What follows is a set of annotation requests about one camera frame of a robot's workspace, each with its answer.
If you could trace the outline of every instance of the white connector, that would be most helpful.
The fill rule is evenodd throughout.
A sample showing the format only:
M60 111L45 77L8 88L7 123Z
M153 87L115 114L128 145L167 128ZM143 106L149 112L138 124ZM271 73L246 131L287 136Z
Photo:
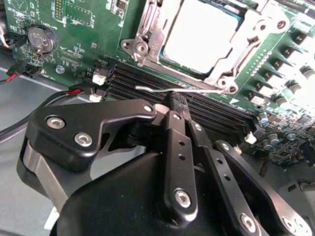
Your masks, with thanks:
M99 74L94 74L92 82L99 86L102 86L106 82L107 77Z
M236 145L235 147L233 147L233 149L238 153L238 154L242 154L242 150L240 149L240 147L238 145Z
M247 134L247 136L244 139L245 139L246 143L249 143L251 145L253 145L254 143L257 142L257 138L254 136L254 134L252 134L252 132Z
M97 94L92 94L92 95L90 95L90 97L89 97L89 100L91 101L91 102L100 102L101 100L102 100L102 96L100 96L100 95L97 95Z

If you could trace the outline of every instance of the red wire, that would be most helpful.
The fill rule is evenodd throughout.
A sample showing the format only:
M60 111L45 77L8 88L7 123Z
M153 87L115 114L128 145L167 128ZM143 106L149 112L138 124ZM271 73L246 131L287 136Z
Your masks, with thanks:
M82 90L76 89L74 91L69 91L69 92L65 92L65 93L68 94L68 95L75 95L75 94L79 94L81 92L82 92Z
M9 78L6 79L7 82L10 82L16 77L16 74L11 75Z

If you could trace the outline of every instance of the surface-mount component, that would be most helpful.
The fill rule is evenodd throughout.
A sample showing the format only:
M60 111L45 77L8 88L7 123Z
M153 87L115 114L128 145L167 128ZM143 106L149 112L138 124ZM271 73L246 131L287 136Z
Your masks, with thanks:
M315 80L315 71L313 69L306 70L303 75L308 79L308 80Z
M287 109L289 103L288 100L285 97L279 97L276 99L276 104L281 108L281 109Z
M264 74L264 79L270 86L276 89L280 89L282 86L284 86L287 83L287 79L281 78L273 74L272 72L266 72Z
M48 27L37 25L28 29L30 45L36 53L44 56L58 49L59 42L55 33Z
M267 113L265 112L259 113L258 117L259 117L260 123L262 124L267 124L269 122Z
M277 60L274 62L273 64L275 70L282 74L283 76L287 76L290 75L292 73L294 73L294 71L297 69L295 69L292 65L286 63L285 61L282 60Z
M248 94L248 99L257 106L262 106L265 103L265 98L258 92L251 91Z
M289 89L295 95L301 91L302 87L299 84L294 83L294 84L289 86Z
M127 7L127 1L126 0L118 0L117 7L121 10L125 11Z
M213 19L219 20L220 24L209 24ZM239 19L223 9L201 1L186 0L165 44L163 55L192 70L208 73L218 59L226 58L230 53L230 40L238 25ZM220 34L213 37L213 32Z
M315 135L315 126L308 127L305 131L308 134Z
M280 142L280 140L279 140L277 134L270 134L270 135L268 136L268 140L269 140L269 143L270 143L272 146L276 146L276 145L279 144L279 142Z
M288 60L288 62L295 65L303 64L306 59L302 52L291 47L286 48L283 52L283 55Z
M270 84L267 84L267 83L264 83L261 81L259 81L256 84L256 89L261 95L268 97L268 98L270 98L272 96L272 94L274 93L274 89Z
M268 139L262 141L264 150L268 151L273 148Z
M297 122L298 122L299 124L305 124L305 123L309 122L310 120L311 120L310 117L303 116L303 117L299 118Z
M303 32L296 36L294 42L306 51L314 50L314 38Z

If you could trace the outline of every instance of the gray surface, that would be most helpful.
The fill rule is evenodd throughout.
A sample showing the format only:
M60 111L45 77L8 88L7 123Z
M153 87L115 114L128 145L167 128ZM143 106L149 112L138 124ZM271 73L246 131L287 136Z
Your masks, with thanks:
M12 58L0 54L0 60L0 79L4 79L6 75L3 67L9 66ZM60 89L65 88L44 78L36 82L16 78L0 86L0 130L24 118ZM44 224L53 205L50 200L23 184L16 173L23 138L24 133L0 145L0 235L47 236L49 231L44 229ZM110 171L141 152L143 148L139 147L131 153L97 160L92 166L92 177Z

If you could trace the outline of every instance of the green circuit board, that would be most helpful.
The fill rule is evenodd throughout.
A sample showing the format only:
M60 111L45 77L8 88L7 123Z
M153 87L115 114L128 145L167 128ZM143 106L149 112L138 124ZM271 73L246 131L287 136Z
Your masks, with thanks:
M132 66L137 63L120 47L123 39L134 38L145 5L145 0L126 1L123 15L118 14L119 0L5 0L8 25L11 31L26 34L33 25L45 25L52 29L59 40L59 49L53 54L41 57L34 53L29 45L15 49L16 59L27 59L31 64L41 66L44 76L61 84L70 86L85 80L87 73L92 73L96 59L110 57ZM269 116L276 117L268 124L262 124L266 133L247 152L264 149L263 140L271 133L277 133L280 143L271 149L272 159L278 164L290 164L292 157L298 155L299 144L306 140L314 140L314 134L306 132L315 122L315 108L312 105L301 106L293 99L290 109L282 110L272 100L262 106L251 103L248 99L250 91L255 91L255 85L264 81L259 74L264 69L273 70L269 63L272 59L284 59L281 51L284 47L294 45L293 38L298 32L315 36L315 21L304 14L281 6L290 19L290 27L286 32L270 34L247 62L236 78L240 88L236 94L208 94L207 96L229 104L243 112L258 115L265 111ZM65 73L56 72L56 66L65 68ZM141 70L153 73L161 79L171 81L183 87L192 88L169 75L161 74L149 68ZM279 91L278 95L292 100L288 89ZM306 122L300 123L301 117L307 116ZM288 135L294 133L294 142Z

